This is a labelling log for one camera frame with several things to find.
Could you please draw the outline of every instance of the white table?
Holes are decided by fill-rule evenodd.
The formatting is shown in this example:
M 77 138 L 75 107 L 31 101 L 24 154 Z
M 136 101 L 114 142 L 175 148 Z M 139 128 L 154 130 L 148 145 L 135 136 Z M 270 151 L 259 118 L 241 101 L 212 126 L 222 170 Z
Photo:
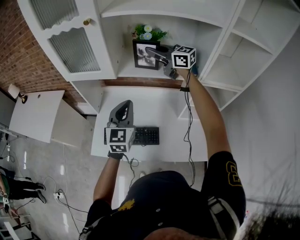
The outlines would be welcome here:
M 160 145 L 132 146 L 127 156 L 140 161 L 187 162 L 189 144 L 183 141 L 188 120 L 177 117 L 178 94 L 172 89 L 145 87 L 105 87 L 100 113 L 97 115 L 91 154 L 107 157 L 109 146 L 104 145 L 104 128 L 111 110 L 125 100 L 131 100 L 136 127 L 159 127 Z M 199 120 L 191 127 L 192 158 L 207 161 L 206 141 Z
M 9 129 L 45 143 L 80 147 L 86 119 L 62 100 L 64 92 L 28 93 L 25 104 L 18 98 Z

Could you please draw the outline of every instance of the cabinet knob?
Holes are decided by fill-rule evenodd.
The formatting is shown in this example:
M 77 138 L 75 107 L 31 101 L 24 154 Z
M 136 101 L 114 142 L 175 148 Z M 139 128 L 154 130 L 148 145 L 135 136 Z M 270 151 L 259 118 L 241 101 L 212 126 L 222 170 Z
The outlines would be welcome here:
M 83 21 L 83 24 L 84 24 L 84 26 L 87 26 L 87 25 L 89 25 L 90 22 L 91 22 L 91 19 L 88 18 L 88 19 Z

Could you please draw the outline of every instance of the power strip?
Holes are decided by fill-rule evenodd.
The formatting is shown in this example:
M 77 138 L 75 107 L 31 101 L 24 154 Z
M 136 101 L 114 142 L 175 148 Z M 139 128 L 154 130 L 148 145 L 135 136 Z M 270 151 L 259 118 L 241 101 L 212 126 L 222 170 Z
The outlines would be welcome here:
M 65 198 L 65 195 L 63 193 L 53 193 L 53 196 L 54 196 L 55 199 Z

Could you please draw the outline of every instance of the picture frame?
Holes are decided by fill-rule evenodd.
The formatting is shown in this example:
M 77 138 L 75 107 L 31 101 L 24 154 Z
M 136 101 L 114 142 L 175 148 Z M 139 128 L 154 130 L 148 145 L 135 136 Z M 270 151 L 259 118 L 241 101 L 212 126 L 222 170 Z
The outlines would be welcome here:
M 132 45 L 136 68 L 158 70 L 159 61 L 149 56 L 146 53 L 145 48 L 153 47 L 157 49 L 160 46 L 160 42 L 134 39 L 132 40 Z

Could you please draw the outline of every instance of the tiled floor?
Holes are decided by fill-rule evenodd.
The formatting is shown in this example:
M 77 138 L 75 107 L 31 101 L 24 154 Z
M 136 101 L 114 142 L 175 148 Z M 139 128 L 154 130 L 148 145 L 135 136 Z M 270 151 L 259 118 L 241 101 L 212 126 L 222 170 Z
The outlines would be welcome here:
M 14 170 L 16 176 L 31 177 L 35 182 L 43 183 L 47 176 L 51 176 L 56 181 L 56 189 L 61 188 L 66 192 L 70 206 L 88 211 L 92 204 L 95 184 L 106 163 L 106 158 L 90 155 L 94 122 L 92 120 L 91 123 L 87 122 L 86 124 L 82 148 L 65 147 L 67 186 L 63 145 L 59 143 L 47 144 L 24 138 L 11 141 L 11 154 L 16 156 L 16 161 L 11 163 L 6 159 L 1 160 L 1 166 Z M 195 167 L 196 179 L 193 188 L 200 190 L 204 176 L 204 163 L 195 163 Z M 191 182 L 189 163 L 140 162 L 134 171 L 136 176 L 139 176 L 141 171 L 150 173 L 159 168 L 178 171 L 187 179 L 188 183 Z M 132 177 L 133 174 L 128 163 L 121 162 L 112 202 L 113 208 L 117 208 L 125 198 Z M 54 181 L 47 178 L 45 186 L 47 204 L 44 205 L 37 199 L 35 203 L 29 203 L 19 209 L 19 213 L 30 214 L 33 230 L 42 240 L 57 240 L 62 237 L 66 240 L 78 239 L 78 232 L 68 208 L 59 205 L 53 197 Z M 15 205 L 21 206 L 28 201 L 27 199 L 15 201 Z M 72 210 L 72 213 L 77 219 L 75 222 L 81 231 L 87 214 L 76 210 Z

